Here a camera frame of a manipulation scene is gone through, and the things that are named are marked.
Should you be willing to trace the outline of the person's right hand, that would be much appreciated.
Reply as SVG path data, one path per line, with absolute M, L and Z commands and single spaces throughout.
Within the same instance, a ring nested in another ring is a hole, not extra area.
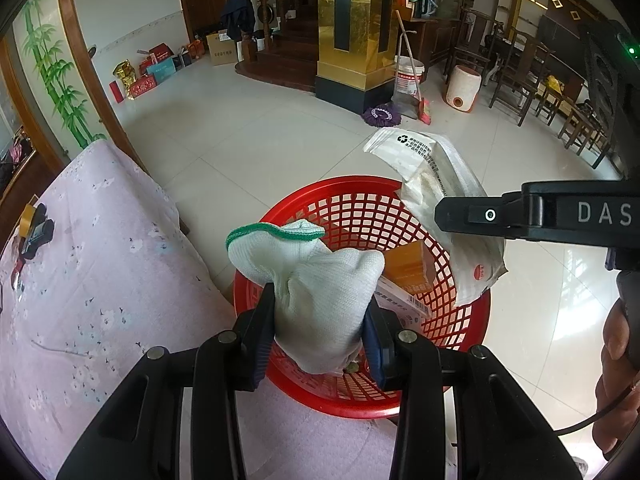
M 609 406 L 637 375 L 637 371 L 626 357 L 629 326 L 623 306 L 622 300 L 616 301 L 603 327 L 602 374 L 594 392 L 598 410 Z M 634 389 L 614 410 L 593 424 L 594 443 L 603 453 L 611 452 L 614 446 L 625 440 L 631 432 L 638 414 L 639 389 Z

